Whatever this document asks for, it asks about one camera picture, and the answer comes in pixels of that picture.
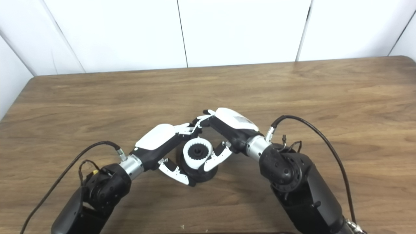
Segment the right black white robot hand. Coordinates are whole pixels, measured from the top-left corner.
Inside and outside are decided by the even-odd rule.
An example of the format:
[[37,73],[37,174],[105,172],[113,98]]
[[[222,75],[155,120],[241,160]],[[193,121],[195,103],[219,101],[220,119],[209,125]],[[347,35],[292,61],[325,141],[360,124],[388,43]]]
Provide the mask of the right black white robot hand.
[[214,149],[200,171],[209,172],[224,162],[232,154],[242,153],[247,157],[260,161],[263,151],[269,147],[259,128],[248,118],[229,108],[218,108],[216,111],[204,110],[204,115],[192,121],[197,135],[204,127],[211,127],[226,141]]

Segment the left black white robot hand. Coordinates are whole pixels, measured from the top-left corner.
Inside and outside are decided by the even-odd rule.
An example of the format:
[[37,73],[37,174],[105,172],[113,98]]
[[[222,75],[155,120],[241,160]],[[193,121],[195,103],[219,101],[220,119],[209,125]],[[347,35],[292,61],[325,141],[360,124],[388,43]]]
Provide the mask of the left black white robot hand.
[[155,126],[136,142],[134,149],[129,154],[129,158],[133,159],[135,164],[131,178],[135,179],[143,172],[159,169],[170,178],[194,187],[196,182],[186,175],[175,162],[165,156],[178,147],[181,142],[195,139],[200,133],[201,130],[197,130],[195,125],[190,123]]

